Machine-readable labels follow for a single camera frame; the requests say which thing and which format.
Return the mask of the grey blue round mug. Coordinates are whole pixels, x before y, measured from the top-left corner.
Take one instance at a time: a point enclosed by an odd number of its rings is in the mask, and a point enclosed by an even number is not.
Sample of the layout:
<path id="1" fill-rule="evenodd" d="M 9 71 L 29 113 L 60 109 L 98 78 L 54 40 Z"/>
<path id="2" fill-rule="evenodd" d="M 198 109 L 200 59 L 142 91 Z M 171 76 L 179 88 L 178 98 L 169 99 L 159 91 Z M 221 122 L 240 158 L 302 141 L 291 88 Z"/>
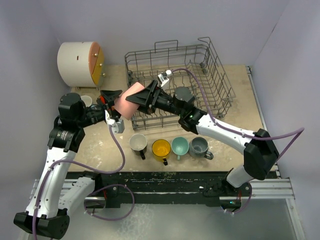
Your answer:
<path id="1" fill-rule="evenodd" d="M 206 158 L 212 160 L 214 155 L 209 151 L 208 142 L 203 137 L 195 137 L 189 142 L 189 154 L 193 158 Z"/>

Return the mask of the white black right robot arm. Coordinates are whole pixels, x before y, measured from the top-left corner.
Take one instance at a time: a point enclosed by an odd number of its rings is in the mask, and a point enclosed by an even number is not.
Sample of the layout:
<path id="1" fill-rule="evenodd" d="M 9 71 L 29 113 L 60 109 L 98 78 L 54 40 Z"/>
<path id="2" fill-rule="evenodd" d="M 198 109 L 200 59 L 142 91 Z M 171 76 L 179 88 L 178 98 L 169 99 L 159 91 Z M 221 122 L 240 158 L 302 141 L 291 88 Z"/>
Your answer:
<path id="1" fill-rule="evenodd" d="M 228 196 L 235 195 L 240 186 L 253 179 L 263 181 L 280 155 L 266 130 L 240 129 L 211 118 L 209 112 L 195 107 L 196 98 L 187 87 L 177 87 L 173 95 L 169 95 L 153 80 L 147 87 L 135 93 L 126 91 L 126 94 L 125 99 L 138 104 L 140 112 L 151 114 L 160 109 L 177 115 L 178 123 L 187 132 L 211 137 L 241 153 L 243 165 L 232 169 L 222 183 L 222 190 Z"/>

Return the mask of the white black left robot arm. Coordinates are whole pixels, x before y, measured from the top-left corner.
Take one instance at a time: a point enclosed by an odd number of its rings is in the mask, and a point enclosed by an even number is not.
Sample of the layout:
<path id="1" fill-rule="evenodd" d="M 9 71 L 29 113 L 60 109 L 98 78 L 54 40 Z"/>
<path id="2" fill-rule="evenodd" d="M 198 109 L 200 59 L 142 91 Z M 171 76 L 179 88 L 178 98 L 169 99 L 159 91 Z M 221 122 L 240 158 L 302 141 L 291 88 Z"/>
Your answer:
<path id="1" fill-rule="evenodd" d="M 34 238 L 37 236 L 60 240 L 67 232 L 73 212 L 90 194 L 103 191 L 102 172 L 87 167 L 74 185 L 62 194 L 65 179 L 75 161 L 85 137 L 84 128 L 104 121 L 112 135 L 124 130 L 115 100 L 121 90 L 102 90 L 97 103 L 86 106 L 80 95 L 67 93 L 60 98 L 59 115 L 49 134 L 47 156 L 38 186 L 23 212 L 18 212 L 13 223 Z"/>

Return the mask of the sage green ceramic mug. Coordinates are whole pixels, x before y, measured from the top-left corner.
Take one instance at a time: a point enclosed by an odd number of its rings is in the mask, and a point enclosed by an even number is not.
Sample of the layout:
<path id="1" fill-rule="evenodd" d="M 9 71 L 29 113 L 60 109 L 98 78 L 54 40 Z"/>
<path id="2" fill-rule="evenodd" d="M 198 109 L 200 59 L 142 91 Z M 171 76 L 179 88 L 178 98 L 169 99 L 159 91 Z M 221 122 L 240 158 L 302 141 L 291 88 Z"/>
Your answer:
<path id="1" fill-rule="evenodd" d="M 181 157 L 189 152 L 189 142 L 186 138 L 179 136 L 172 140 L 171 149 L 177 156 L 177 160 L 180 161 Z"/>

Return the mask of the pink plastic tumbler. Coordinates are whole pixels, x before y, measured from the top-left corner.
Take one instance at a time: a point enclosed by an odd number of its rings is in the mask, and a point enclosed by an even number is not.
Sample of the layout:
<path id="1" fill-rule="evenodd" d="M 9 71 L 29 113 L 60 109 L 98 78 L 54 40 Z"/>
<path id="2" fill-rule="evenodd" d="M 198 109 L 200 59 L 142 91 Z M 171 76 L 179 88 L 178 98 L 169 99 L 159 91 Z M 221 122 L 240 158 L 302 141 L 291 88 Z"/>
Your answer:
<path id="1" fill-rule="evenodd" d="M 131 87 L 129 87 L 116 101 L 114 104 L 114 109 L 120 113 L 125 119 L 130 120 L 134 115 L 139 105 L 126 100 L 126 97 L 131 96 L 139 91 L 144 90 L 145 87 L 136 82 Z"/>

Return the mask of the orange ceramic mug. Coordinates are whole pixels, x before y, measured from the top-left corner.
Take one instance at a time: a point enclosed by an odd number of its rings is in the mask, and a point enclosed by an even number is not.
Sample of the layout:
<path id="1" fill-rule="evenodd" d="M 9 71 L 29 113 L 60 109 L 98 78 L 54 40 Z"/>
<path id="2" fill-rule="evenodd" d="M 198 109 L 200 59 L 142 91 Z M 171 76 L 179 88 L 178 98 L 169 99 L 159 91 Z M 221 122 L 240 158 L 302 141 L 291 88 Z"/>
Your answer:
<path id="1" fill-rule="evenodd" d="M 100 95 L 100 96 L 97 98 L 97 103 L 98 103 L 99 105 L 101 105 L 101 106 L 105 105 L 106 103 L 105 103 L 104 97 Z"/>

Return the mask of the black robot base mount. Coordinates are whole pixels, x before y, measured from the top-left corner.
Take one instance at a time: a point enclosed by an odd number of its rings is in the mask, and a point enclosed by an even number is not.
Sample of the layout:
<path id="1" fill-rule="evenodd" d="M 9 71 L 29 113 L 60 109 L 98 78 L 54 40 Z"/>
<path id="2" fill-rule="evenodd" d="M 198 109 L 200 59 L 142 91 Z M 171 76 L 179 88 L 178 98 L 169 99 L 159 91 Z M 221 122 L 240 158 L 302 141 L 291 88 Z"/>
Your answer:
<path id="1" fill-rule="evenodd" d="M 87 197 L 87 201 L 103 202 L 106 208 L 119 208 L 122 204 L 149 205 L 205 205 L 238 209 L 254 195 L 259 184 L 267 186 L 275 180 L 270 173 L 264 181 L 252 180 L 232 189 L 225 180 L 225 171 L 124 171 L 113 175 L 92 172 L 69 172 L 68 183 L 75 184 L 80 177 L 95 179 L 95 190 L 109 186 L 100 193 Z"/>

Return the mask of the black ceramic mug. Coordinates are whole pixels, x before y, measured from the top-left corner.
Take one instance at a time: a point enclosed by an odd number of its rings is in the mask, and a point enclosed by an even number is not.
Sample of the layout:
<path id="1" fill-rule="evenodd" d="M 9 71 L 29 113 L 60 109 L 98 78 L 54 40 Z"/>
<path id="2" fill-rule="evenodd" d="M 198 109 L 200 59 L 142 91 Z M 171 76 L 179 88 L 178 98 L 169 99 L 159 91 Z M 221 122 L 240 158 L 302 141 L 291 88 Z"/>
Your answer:
<path id="1" fill-rule="evenodd" d="M 148 140 L 145 135 L 139 133 L 133 134 L 129 139 L 129 146 L 142 160 L 146 159 L 145 153 L 147 151 Z"/>

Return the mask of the light blue ceramic mug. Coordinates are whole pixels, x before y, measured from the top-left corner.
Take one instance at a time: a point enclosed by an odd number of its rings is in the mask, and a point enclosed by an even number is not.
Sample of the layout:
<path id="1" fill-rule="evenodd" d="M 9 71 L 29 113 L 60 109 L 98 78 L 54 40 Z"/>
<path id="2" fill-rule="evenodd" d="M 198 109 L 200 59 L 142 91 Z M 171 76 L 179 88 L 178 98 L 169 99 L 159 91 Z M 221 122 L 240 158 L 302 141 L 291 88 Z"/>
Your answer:
<path id="1" fill-rule="evenodd" d="M 84 102 L 86 107 L 90 107 L 93 103 L 92 98 L 88 95 L 82 95 L 80 98 Z"/>

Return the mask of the yellow ceramic mug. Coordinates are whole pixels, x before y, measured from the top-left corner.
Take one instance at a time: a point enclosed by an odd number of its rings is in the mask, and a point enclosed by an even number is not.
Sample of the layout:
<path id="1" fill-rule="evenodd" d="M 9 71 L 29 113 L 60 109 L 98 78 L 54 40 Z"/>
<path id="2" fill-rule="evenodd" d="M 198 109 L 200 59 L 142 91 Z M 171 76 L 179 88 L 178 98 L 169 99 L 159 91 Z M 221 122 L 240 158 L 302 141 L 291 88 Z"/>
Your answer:
<path id="1" fill-rule="evenodd" d="M 168 159 L 171 153 L 171 145 L 165 139 L 157 139 L 151 146 L 153 158 L 162 163 L 164 166 L 168 165 Z"/>

